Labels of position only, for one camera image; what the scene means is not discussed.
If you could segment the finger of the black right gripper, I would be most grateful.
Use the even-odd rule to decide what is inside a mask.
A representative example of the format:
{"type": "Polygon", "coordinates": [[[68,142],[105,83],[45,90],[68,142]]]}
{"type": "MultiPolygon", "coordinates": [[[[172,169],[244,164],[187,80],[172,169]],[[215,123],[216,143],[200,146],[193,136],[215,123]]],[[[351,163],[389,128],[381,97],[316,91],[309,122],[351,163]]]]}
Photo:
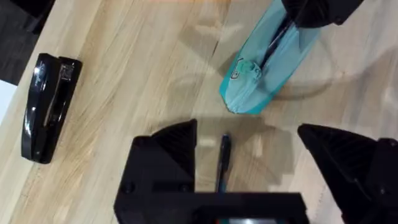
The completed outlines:
{"type": "Polygon", "coordinates": [[[363,0],[282,0],[287,14],[297,27],[320,28],[342,25],[363,0]]]}

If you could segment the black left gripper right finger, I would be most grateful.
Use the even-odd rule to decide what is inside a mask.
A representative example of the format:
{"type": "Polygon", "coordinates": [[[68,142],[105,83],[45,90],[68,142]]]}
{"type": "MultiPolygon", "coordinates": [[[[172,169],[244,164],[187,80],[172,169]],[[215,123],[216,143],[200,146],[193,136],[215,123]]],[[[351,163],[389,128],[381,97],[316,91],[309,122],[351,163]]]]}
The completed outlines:
{"type": "Polygon", "coordinates": [[[297,132],[344,223],[397,224],[397,140],[316,124],[297,132]]]}

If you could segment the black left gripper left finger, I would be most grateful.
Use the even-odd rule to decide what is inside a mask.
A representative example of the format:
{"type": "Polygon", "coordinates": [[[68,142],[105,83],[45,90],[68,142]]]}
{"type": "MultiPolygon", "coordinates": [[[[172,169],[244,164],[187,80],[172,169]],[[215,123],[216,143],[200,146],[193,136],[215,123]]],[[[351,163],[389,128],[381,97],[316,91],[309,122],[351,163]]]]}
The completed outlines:
{"type": "Polygon", "coordinates": [[[197,120],[166,126],[133,139],[119,193],[150,194],[195,191],[197,120]]]}

